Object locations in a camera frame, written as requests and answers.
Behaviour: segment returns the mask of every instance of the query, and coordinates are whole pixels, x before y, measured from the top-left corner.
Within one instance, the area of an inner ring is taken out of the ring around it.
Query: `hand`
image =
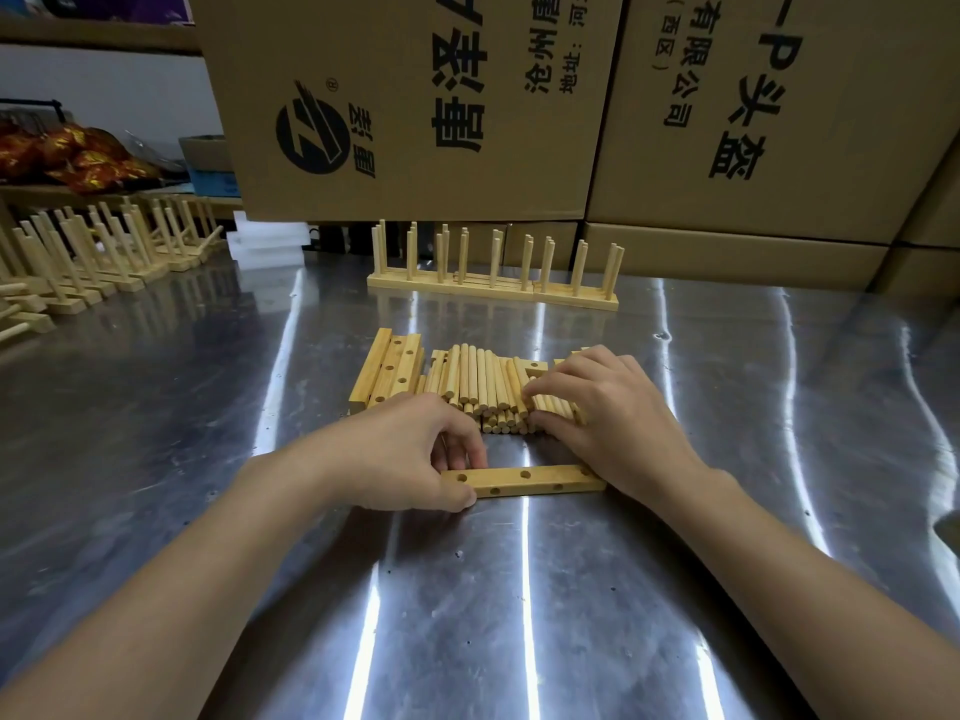
[[[398,394],[302,436],[273,455],[325,504],[381,511],[408,508],[459,513],[476,502],[467,484],[440,471],[486,468],[476,422],[436,394]]]
[[[586,423],[543,410],[532,411],[530,420],[644,504],[669,481],[708,471],[633,356],[615,356],[603,345],[575,353],[523,389],[528,401],[543,394],[576,402]]]

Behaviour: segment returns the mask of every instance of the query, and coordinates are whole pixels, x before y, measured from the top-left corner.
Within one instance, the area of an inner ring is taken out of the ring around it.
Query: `logo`
[[[276,143],[283,155],[305,172],[336,172],[351,153],[350,129],[336,108],[314,97],[303,83],[295,83],[299,97],[276,115]]]

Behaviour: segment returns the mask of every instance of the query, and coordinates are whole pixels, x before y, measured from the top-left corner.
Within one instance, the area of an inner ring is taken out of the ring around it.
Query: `metal table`
[[[341,418],[378,326],[537,360],[632,353],[711,464],[960,640],[960,320],[855,293],[621,277],[619,313],[368,291],[319,256],[225,257],[0,349],[0,677],[35,660],[230,483]],[[571,460],[486,435],[497,467]],[[678,538],[602,494],[466,514],[337,509],[286,560],[205,718],[810,716]]]

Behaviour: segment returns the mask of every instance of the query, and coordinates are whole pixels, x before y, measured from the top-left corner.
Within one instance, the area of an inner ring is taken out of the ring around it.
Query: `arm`
[[[197,717],[287,551],[326,508],[460,511],[474,421],[402,396],[250,459],[220,500],[0,693],[0,720]]]
[[[582,351],[535,394],[577,403],[585,426],[532,417],[679,534],[820,717],[956,717],[960,652],[707,467],[632,356]]]

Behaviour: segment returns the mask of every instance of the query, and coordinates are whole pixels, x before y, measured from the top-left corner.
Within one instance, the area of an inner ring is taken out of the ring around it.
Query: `wooden shelf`
[[[0,13],[0,43],[200,56],[196,29],[178,24],[97,22]]]

